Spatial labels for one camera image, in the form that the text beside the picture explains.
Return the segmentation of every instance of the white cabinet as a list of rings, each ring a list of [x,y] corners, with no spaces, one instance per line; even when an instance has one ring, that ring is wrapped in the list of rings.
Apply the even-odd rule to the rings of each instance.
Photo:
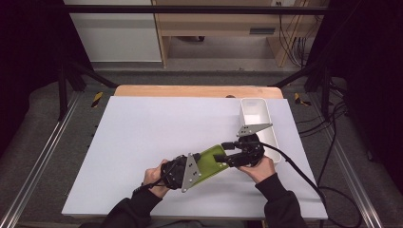
[[[151,5],[149,0],[65,0],[66,5]],[[91,62],[160,62],[154,16],[71,13]]]

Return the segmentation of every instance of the white tabletop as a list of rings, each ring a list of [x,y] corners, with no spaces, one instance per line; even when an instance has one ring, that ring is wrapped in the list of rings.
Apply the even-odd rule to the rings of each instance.
[[[278,148],[314,181],[287,100],[266,101]],[[162,159],[236,141],[239,117],[240,99],[111,97],[62,213],[107,215],[121,199],[131,197],[144,170]],[[317,193],[285,160],[276,170],[284,187],[297,195],[304,218],[327,218]],[[186,193],[169,191],[151,216],[264,219],[265,203],[248,176],[228,168]]]

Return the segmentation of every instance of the black metal frame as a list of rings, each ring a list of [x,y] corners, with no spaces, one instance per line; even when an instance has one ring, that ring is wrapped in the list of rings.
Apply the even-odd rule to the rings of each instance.
[[[62,13],[201,13],[201,14],[277,14],[277,15],[327,15],[332,13],[341,13],[342,9],[329,9],[327,7],[304,8],[304,7],[230,7],[230,6],[110,6],[110,5],[42,5],[40,8],[44,13],[47,12],[62,12]],[[337,30],[338,33],[342,30],[344,24]],[[307,91],[316,91],[320,82],[323,85],[322,91],[322,112],[325,118],[328,118],[328,98],[329,98],[329,80],[326,72],[327,58],[326,56],[333,51],[336,42],[334,38],[328,42],[326,48],[320,54],[318,61],[312,62],[306,68],[296,72],[290,77],[282,80],[275,85],[283,87],[293,82],[294,80],[310,75],[305,89]],[[66,79],[70,81],[74,90],[84,91],[86,84],[74,73],[67,72],[71,69],[84,73],[95,80],[109,87],[117,87],[118,85],[98,75],[91,69],[87,69],[74,62],[63,61],[61,72],[59,75],[59,96],[60,96],[60,117],[61,120],[67,112],[67,93]]]

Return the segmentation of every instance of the yellow and black tape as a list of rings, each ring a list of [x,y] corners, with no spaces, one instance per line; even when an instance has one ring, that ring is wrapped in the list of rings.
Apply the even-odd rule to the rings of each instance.
[[[95,94],[94,101],[92,102],[91,107],[96,107],[98,105],[98,103],[101,100],[102,95],[103,95],[103,92],[97,92],[97,94]]]
[[[295,93],[295,98],[296,98],[296,104],[297,105],[306,105],[306,106],[310,106],[311,103],[310,102],[303,102],[300,98],[299,98],[299,94]]]

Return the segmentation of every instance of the hand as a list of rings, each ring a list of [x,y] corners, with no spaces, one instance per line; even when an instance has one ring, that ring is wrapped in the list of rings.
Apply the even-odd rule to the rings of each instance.
[[[249,175],[255,183],[260,183],[276,173],[273,160],[266,156],[263,156],[259,163],[253,167],[241,166],[238,169]]]
[[[167,162],[168,160],[163,160],[158,167],[145,170],[143,184],[154,183],[155,181],[159,180],[161,177],[161,165]],[[165,186],[154,186],[148,190],[152,192],[155,196],[162,199],[169,191],[169,188]]]

